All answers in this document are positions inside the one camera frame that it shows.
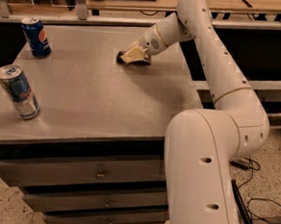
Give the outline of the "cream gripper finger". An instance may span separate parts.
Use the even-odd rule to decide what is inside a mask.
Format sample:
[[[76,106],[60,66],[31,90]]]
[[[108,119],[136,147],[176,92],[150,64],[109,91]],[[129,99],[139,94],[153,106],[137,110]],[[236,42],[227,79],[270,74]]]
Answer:
[[[129,62],[131,60],[147,59],[147,55],[145,49],[142,47],[136,47],[135,49],[124,52],[122,58],[126,62]]]
[[[141,46],[141,42],[139,39],[135,40],[131,45],[129,45],[125,51],[130,51],[131,49],[135,49],[136,47],[140,47]]]

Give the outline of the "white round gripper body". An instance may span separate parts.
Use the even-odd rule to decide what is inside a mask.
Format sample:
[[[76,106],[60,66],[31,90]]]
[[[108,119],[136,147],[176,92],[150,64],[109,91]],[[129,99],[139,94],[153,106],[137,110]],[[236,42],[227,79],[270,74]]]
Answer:
[[[158,55],[167,49],[156,25],[151,26],[140,37],[140,45],[147,55]]]

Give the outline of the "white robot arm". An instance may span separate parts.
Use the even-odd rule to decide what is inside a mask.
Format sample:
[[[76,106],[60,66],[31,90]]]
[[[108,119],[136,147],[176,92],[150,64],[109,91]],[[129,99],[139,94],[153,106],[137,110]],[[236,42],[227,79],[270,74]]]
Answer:
[[[146,61],[193,41],[214,103],[179,112],[166,128],[169,224],[240,224],[229,163],[258,151],[269,134],[263,105],[212,25],[205,0],[178,0],[174,14],[121,55],[128,63]]]

